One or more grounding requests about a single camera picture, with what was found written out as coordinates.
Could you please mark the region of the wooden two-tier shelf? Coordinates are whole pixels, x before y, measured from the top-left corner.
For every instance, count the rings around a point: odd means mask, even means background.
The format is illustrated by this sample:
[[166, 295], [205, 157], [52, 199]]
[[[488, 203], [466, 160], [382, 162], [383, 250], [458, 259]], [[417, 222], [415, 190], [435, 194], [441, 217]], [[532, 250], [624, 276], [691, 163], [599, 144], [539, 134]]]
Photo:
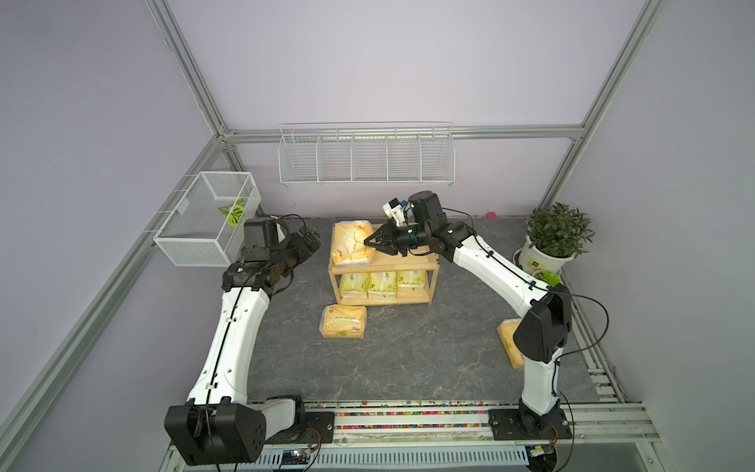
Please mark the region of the wooden two-tier shelf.
[[438, 256], [427, 248], [405, 257], [369, 248], [363, 240], [375, 226], [366, 220], [333, 226], [328, 274], [340, 305], [430, 304], [440, 270]]

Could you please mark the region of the green tissue pack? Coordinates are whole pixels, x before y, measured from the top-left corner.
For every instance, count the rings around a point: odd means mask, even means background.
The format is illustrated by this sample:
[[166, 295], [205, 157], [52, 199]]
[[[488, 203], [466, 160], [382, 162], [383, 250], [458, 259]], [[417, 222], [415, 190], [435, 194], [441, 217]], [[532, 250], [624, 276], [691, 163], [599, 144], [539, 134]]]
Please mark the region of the green tissue pack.
[[374, 271], [369, 273], [368, 297], [375, 299], [395, 299], [397, 295], [396, 271]]
[[399, 292], [422, 292], [427, 285], [426, 271], [399, 271], [396, 286]]
[[339, 294], [342, 298], [367, 299], [369, 288], [369, 273], [346, 273], [339, 283]]

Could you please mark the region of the orange tissue pack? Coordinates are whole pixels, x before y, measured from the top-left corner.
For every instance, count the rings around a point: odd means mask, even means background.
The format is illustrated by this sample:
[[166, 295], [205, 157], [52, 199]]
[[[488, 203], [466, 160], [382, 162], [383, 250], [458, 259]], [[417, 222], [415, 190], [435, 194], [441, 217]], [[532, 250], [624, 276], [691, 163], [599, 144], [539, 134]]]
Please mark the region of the orange tissue pack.
[[506, 356], [509, 359], [513, 369], [524, 367], [524, 357], [514, 343], [513, 334], [521, 323], [520, 319], [509, 319], [501, 322], [497, 326], [497, 334], [503, 345]]
[[320, 334], [323, 338], [364, 337], [367, 326], [365, 306], [330, 305], [322, 311]]
[[331, 260], [336, 267], [365, 267], [373, 259], [375, 250], [364, 244], [374, 233], [367, 220], [340, 221], [334, 224]]

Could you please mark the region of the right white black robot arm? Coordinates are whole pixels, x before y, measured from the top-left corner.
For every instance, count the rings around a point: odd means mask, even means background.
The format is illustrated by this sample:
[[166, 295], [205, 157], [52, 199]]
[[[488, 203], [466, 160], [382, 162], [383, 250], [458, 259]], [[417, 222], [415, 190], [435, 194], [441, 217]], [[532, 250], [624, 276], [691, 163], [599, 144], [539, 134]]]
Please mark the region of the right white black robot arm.
[[471, 223], [450, 219], [438, 195], [413, 194], [383, 206], [387, 222], [364, 244], [381, 253], [402, 257], [427, 248], [469, 271], [495, 291], [521, 318], [513, 342], [524, 359], [524, 387], [519, 417], [531, 430], [558, 419], [558, 367], [571, 332], [570, 292], [559, 283], [547, 285], [507, 261], [488, 245]]

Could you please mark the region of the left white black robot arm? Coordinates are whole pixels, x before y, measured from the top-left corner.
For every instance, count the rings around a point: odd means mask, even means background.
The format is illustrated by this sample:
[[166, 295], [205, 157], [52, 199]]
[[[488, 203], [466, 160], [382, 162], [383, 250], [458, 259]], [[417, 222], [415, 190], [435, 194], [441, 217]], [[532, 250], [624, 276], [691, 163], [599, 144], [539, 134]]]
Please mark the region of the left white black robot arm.
[[293, 281], [296, 267], [322, 245], [315, 230], [292, 231], [284, 218], [244, 224], [240, 259], [222, 277], [221, 313], [208, 356], [187, 400], [168, 408], [164, 428], [189, 466], [252, 463], [274, 438], [302, 440], [308, 433], [302, 397], [279, 395], [248, 402], [255, 342], [271, 300]]

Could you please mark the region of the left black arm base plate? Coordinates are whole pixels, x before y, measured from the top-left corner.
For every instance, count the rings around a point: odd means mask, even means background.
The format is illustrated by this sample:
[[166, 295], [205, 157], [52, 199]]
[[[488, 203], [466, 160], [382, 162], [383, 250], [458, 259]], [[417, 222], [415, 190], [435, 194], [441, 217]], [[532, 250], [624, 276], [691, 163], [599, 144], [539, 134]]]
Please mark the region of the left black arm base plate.
[[335, 415], [332, 412], [307, 412], [303, 422], [279, 432], [266, 440], [266, 444], [331, 444], [335, 433]]

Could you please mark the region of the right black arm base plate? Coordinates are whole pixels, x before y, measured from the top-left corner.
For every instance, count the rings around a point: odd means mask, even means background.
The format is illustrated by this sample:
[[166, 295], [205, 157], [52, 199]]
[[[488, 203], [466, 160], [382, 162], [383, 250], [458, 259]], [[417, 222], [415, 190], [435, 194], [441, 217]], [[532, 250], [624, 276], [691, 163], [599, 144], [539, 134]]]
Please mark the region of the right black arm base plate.
[[573, 438], [564, 411], [556, 406], [546, 415], [527, 408], [500, 408], [489, 412], [495, 441], [543, 441], [554, 443]]

